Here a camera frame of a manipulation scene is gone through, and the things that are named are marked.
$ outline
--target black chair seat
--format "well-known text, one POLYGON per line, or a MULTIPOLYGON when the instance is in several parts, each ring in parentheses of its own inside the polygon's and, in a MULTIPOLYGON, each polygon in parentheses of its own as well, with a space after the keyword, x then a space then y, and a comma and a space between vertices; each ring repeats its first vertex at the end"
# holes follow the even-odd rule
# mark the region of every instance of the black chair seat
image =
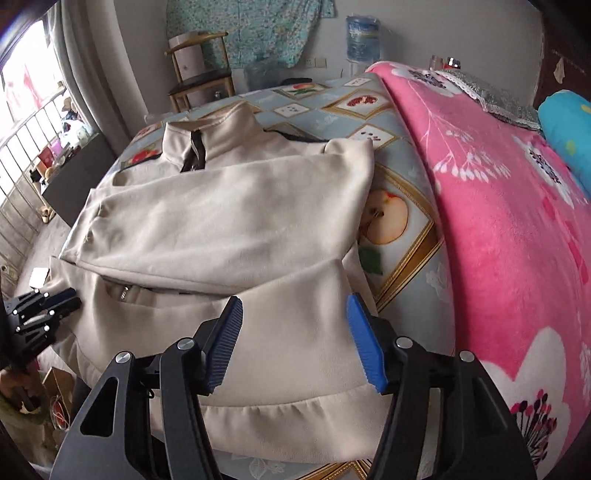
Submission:
POLYGON ((170 90, 168 94, 176 95, 177 93, 184 92, 185 90, 189 90, 194 87, 200 87, 206 83, 215 82, 216 80, 225 79, 231 76, 232 71, 230 69, 212 70, 210 72, 205 72, 201 75, 183 80, 181 83, 177 84, 176 87, 170 90))

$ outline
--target patterned bed sheet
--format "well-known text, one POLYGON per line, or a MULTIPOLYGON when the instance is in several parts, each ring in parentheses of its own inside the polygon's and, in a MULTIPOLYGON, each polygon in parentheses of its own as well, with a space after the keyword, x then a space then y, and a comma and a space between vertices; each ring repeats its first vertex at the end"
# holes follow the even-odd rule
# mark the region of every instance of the patterned bed sheet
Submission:
MULTIPOLYGON (((375 174, 358 243, 379 314, 398 333, 450 355, 454 313, 439 214, 411 135, 377 75, 259 90, 179 113, 140 131, 112 171, 158 154, 166 122, 204 118, 244 100, 267 130, 314 140, 372 140, 375 174)), ((226 452, 216 458, 223 473, 245 480, 365 479, 371 465, 284 463, 226 452)))

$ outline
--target zipper pull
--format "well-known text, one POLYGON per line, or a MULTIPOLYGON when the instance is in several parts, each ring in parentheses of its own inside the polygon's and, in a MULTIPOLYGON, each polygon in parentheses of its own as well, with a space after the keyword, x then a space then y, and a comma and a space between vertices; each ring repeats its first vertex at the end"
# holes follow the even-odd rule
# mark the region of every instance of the zipper pull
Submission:
POLYGON ((128 292, 129 292, 129 287, 127 287, 127 286, 123 287, 123 291, 121 292, 121 296, 119 297, 121 299, 121 301, 125 301, 125 297, 127 296, 128 292))

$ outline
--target blue pillow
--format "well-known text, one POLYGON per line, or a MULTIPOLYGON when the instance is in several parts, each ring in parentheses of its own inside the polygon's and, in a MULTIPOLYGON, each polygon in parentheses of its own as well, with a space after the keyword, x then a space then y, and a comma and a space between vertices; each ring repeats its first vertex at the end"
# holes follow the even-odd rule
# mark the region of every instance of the blue pillow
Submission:
POLYGON ((549 145, 591 193, 591 103, 569 90, 549 96, 538 109, 549 145))

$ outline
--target window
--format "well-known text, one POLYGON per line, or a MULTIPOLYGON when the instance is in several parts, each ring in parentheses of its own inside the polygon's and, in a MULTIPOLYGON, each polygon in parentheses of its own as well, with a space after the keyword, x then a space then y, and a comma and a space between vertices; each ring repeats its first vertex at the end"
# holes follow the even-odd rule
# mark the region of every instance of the window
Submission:
MULTIPOLYGON (((0 141, 19 121, 39 111, 63 82, 44 22, 27 30, 0 72, 0 141)), ((59 124, 59 114, 53 120, 59 124)))
POLYGON ((68 94, 47 32, 47 17, 30 26, 0 72, 0 206, 61 131, 68 94))

